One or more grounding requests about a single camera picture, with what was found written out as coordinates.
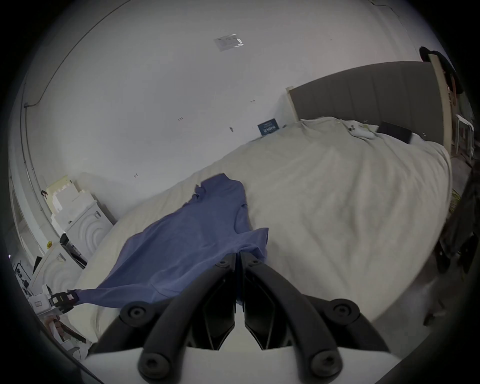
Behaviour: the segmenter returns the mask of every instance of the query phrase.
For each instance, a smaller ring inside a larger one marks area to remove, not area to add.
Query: grey upholstered headboard
[[[445,145],[444,120],[448,116],[443,113],[439,76],[429,62],[366,65],[288,92],[297,119],[334,116],[376,125],[386,121]]]

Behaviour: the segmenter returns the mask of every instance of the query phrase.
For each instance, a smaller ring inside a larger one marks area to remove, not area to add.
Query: blue shirt
[[[225,174],[195,187],[178,211],[130,237],[107,278],[95,289],[77,289],[81,303],[121,308],[178,295],[229,253],[266,258],[268,229],[250,229],[245,190]]]

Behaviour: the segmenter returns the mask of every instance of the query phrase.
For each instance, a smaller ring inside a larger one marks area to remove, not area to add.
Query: white duvet
[[[357,138],[330,117],[295,123],[130,211],[102,241],[76,288],[96,288],[128,237],[179,209],[196,184],[221,172],[243,183],[252,228],[269,228],[268,265],[304,294],[353,300],[370,320],[422,268],[451,191],[450,158],[439,144],[381,134]],[[95,342],[118,312],[82,304],[68,317]]]

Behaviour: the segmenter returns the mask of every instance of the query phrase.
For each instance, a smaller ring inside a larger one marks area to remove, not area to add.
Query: electrical cable
[[[61,65],[65,62],[65,60],[67,59],[67,57],[72,53],[72,51],[75,49],[75,47],[85,38],[85,36],[87,36],[97,25],[99,25],[102,21],[104,21],[107,17],[109,17],[113,12],[115,12],[117,9],[123,7],[125,4],[129,3],[130,1],[132,0],[127,0],[125,1],[124,3],[120,4],[118,7],[114,8],[113,10],[111,10],[109,13],[107,13],[105,16],[103,16],[100,20],[98,20],[81,38],[80,40],[78,40],[75,45],[72,47],[72,49],[70,49],[67,53],[67,55],[63,58],[63,60],[61,61],[61,63],[58,65],[57,69],[55,70],[55,72],[53,73],[52,77],[50,77],[50,80],[48,81],[47,83],[47,86],[45,87],[45,89],[43,90],[42,92],[42,95],[40,96],[40,99],[38,99],[38,101],[34,104],[28,104],[28,103],[25,103],[24,107],[27,108],[27,107],[34,107],[36,106],[43,98],[43,95],[45,94],[45,92],[47,91],[48,89],[48,86],[50,85],[51,81],[53,80],[53,78],[55,77],[57,71],[59,70],[59,68],[61,67]]]
[[[398,22],[399,22],[400,24],[402,24],[402,27],[403,27],[403,29],[405,29],[405,32],[407,33],[408,39],[410,40],[410,43],[412,43],[412,46],[415,48],[415,44],[413,43],[413,40],[412,40],[412,38],[410,37],[410,34],[408,33],[408,30],[407,30],[407,29],[405,28],[405,26],[403,25],[402,19],[400,19],[400,16],[398,16],[398,13],[396,13],[393,8],[392,8],[390,5],[388,5],[388,4],[375,4],[375,3],[374,3],[375,0],[368,0],[368,1],[369,1],[369,3],[370,3],[371,5],[373,5],[374,7],[387,7],[387,8],[390,8],[390,10],[391,10],[391,11],[395,14],[395,16],[397,17]]]

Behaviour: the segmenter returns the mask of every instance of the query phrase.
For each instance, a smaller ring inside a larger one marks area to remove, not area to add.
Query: small blue sign
[[[258,124],[258,129],[260,130],[260,133],[262,136],[268,135],[269,133],[278,131],[278,124],[276,123],[275,119],[271,119],[269,121],[266,121],[262,124]]]

